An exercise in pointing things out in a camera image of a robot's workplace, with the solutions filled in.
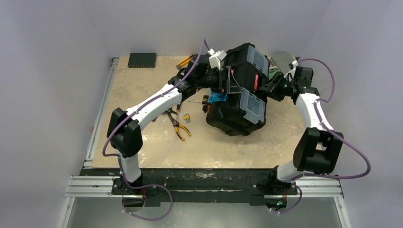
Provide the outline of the black tool box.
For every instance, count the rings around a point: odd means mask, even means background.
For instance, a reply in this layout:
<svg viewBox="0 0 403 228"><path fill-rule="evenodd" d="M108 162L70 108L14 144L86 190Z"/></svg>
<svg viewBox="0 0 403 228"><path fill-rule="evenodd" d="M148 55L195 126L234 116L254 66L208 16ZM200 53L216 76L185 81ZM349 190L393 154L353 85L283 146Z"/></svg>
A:
<svg viewBox="0 0 403 228"><path fill-rule="evenodd" d="M226 135L248 136L266 123L267 97L258 89L269 81L270 61L251 43L226 53L220 70L226 99L210 103L206 122Z"/></svg>

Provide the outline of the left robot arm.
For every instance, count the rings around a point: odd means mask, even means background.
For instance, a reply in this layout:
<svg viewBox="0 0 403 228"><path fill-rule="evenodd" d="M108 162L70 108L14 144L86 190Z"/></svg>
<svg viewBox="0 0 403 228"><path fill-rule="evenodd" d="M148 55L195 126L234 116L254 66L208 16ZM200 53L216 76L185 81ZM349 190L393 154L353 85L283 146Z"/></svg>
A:
<svg viewBox="0 0 403 228"><path fill-rule="evenodd" d="M138 153L143 146L143 129L169 108L193 96L199 88L224 92L227 89L227 79L223 76L223 71L227 69L224 65L226 57L224 51L193 55L187 67L180 69L154 95L131 108L117 108L112 112L102 153L105 157L117 158L123 188L129 194L159 186L143 184L140 180L142 172ZM106 153L109 145L115 153Z"/></svg>

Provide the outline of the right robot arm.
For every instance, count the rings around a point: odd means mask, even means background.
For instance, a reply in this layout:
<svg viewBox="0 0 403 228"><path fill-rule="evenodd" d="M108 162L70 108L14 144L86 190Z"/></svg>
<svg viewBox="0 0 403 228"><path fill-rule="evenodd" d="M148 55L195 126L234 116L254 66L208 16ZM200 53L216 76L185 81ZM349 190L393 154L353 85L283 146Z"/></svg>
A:
<svg viewBox="0 0 403 228"><path fill-rule="evenodd" d="M259 88L260 92L277 101L290 97L306 128L294 150L293 159L276 166L264 181L257 184L259 188L279 193L290 188L291 182L299 176L323 176L332 173L336 167L344 136L330 133L333 128L322 111L318 89L311 85L313 75L313 69L297 66L286 74L277 72Z"/></svg>

